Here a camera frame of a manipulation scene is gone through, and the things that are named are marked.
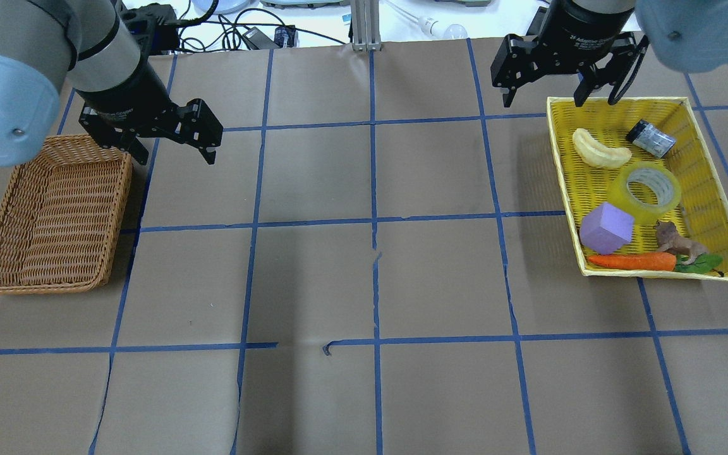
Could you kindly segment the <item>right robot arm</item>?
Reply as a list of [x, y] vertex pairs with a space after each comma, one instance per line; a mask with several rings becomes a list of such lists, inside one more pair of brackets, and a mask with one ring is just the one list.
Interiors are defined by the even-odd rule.
[[533, 34], [503, 38], [490, 67], [491, 83], [509, 107], [528, 83], [579, 74], [575, 106], [607, 85], [614, 106], [649, 49], [680, 73], [728, 64], [728, 1], [552, 1]]

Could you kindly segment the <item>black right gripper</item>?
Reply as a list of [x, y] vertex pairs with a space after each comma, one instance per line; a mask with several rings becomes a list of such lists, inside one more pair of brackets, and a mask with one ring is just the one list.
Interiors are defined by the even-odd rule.
[[[583, 107], [590, 94], [612, 86], [607, 103], [615, 106], [630, 89], [649, 49], [644, 35], [637, 41], [622, 32], [629, 13], [546, 13], [532, 35], [506, 35], [490, 66], [493, 87], [511, 107], [516, 92], [545, 75], [580, 75], [574, 105]], [[603, 68], [597, 64], [607, 56]]]

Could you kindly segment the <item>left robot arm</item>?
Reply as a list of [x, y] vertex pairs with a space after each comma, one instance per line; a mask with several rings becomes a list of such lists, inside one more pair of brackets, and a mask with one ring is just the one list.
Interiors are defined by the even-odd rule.
[[0, 167], [37, 158], [68, 83], [90, 146], [146, 164], [143, 138], [196, 148], [212, 165], [223, 125], [202, 99], [175, 104], [107, 1], [0, 1]]

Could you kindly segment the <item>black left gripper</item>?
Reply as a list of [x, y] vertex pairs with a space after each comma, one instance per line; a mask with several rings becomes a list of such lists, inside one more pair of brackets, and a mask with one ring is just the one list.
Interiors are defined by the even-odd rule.
[[101, 147], [115, 147], [136, 163], [147, 165], [149, 152], [138, 137], [167, 138], [197, 148], [207, 165], [214, 165], [223, 125], [200, 98], [177, 107], [159, 76], [131, 76], [109, 90], [78, 90], [85, 107], [79, 124]]

